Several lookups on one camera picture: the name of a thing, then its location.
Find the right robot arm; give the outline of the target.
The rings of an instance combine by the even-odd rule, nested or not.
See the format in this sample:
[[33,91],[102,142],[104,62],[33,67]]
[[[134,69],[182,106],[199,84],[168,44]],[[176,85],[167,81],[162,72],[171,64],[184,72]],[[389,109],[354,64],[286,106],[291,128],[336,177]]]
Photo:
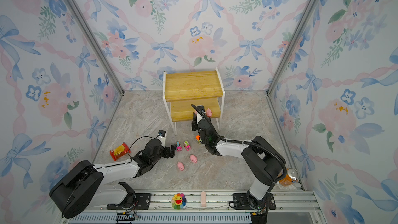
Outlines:
[[191,127],[198,131],[200,143],[210,154],[246,162],[255,177],[247,192],[248,205],[255,210],[267,208],[272,189],[288,174],[283,156],[261,136],[251,141],[229,140],[219,135],[210,120],[198,117],[192,120]]

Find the pink truck green top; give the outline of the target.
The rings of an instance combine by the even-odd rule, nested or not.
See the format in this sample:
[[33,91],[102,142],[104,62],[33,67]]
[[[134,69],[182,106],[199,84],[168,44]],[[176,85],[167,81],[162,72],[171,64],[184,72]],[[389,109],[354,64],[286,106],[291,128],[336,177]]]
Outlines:
[[184,145],[184,147],[185,147],[185,149],[186,149],[187,151],[190,151],[190,150],[191,150],[191,146],[190,146],[190,143],[189,143],[188,141],[184,141],[184,142],[183,142],[183,145]]

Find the orange drink can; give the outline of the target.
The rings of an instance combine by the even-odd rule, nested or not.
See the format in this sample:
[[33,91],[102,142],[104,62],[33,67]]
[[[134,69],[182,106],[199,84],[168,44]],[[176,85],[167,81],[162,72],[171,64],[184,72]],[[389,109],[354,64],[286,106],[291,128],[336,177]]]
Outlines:
[[294,168],[289,168],[287,170],[287,175],[284,179],[279,181],[279,184],[281,184],[284,187],[293,185],[295,183],[299,182],[299,174],[298,171]]

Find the wooden two-tier shelf white frame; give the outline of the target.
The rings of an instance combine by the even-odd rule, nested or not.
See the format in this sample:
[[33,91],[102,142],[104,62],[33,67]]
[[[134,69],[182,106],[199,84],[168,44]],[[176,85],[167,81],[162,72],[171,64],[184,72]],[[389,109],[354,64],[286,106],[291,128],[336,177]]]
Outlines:
[[203,105],[212,111],[212,119],[221,130],[226,91],[216,68],[212,71],[168,74],[163,72],[162,98],[173,133],[177,134],[177,122],[190,121],[194,109],[191,104]]

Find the green truck orange top near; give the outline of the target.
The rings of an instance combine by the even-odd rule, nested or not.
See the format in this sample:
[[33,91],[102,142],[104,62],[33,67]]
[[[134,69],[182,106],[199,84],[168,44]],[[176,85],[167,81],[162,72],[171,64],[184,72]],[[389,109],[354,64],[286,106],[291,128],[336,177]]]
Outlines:
[[195,139],[196,139],[196,141],[197,141],[199,144],[202,143],[201,137],[200,137],[199,135],[197,135],[197,136],[195,137]]

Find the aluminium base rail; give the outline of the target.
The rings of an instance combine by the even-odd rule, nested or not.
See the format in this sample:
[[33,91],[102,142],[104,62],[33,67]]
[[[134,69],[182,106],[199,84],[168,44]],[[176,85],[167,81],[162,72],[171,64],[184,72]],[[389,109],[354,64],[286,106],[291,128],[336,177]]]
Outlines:
[[275,188],[269,210],[252,210],[244,200],[244,190],[207,190],[207,206],[201,208],[203,190],[184,190],[185,208],[172,208],[177,190],[149,190],[145,209],[123,214],[106,206],[88,208],[71,219],[60,218],[59,224],[325,224],[315,194],[303,191],[299,184],[292,190]]

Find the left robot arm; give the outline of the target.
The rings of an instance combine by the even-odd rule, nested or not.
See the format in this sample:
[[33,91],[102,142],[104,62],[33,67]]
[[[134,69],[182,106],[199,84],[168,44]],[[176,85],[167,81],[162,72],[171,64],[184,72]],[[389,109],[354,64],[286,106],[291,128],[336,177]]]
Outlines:
[[131,210],[140,202],[125,179],[151,171],[162,158],[172,158],[176,144],[165,145],[165,137],[151,139],[136,156],[109,164],[79,162],[49,192],[50,199],[70,219],[88,207],[106,205],[108,210]]

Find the colourful smiling flower plush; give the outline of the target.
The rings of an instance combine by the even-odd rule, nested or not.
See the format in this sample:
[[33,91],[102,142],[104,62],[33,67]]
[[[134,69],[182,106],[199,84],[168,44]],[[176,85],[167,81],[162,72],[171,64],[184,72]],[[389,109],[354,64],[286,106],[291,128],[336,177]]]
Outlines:
[[172,197],[171,200],[172,208],[180,210],[185,208],[187,204],[187,199],[184,193],[177,193]]

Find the pink eraser block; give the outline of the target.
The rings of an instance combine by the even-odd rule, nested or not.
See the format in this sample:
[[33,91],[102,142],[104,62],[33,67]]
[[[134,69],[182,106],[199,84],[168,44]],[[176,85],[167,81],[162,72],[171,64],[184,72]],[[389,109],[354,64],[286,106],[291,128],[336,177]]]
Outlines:
[[206,192],[201,192],[201,208],[205,208],[207,206],[207,195]]

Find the red snack packet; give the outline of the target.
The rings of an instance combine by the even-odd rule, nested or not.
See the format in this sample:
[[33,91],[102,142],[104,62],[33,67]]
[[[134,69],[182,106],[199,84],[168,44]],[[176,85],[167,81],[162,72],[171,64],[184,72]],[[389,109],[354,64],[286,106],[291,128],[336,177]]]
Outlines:
[[123,142],[122,145],[110,150],[109,154],[114,161],[117,161],[119,158],[129,154],[130,152],[129,146]]

